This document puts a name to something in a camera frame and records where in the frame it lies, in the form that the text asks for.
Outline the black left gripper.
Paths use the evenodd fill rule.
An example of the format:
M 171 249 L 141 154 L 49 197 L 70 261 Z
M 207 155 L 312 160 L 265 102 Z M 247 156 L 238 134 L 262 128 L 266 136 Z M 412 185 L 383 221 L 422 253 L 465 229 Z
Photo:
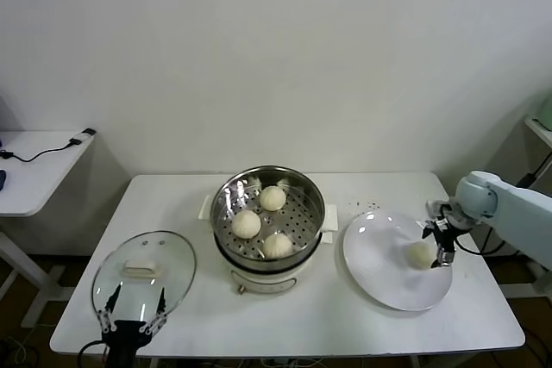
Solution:
M 109 348 L 105 366 L 107 368 L 131 368 L 137 351 L 148 345 L 152 334 L 157 334 L 167 322 L 165 289 L 160 291 L 159 300 L 153 318 L 144 321 L 111 320 L 112 313 L 120 295 L 118 284 L 104 307 L 97 311 L 102 331 L 102 341 Z

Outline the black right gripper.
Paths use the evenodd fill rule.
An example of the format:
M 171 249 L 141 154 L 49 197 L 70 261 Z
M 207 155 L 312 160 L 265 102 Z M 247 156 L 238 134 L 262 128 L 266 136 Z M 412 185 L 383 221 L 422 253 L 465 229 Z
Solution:
M 430 265 L 431 268 L 449 267 L 454 261 L 456 228 L 451 227 L 446 218 L 426 221 L 422 238 L 426 239 L 434 235 L 438 245 L 436 259 Z

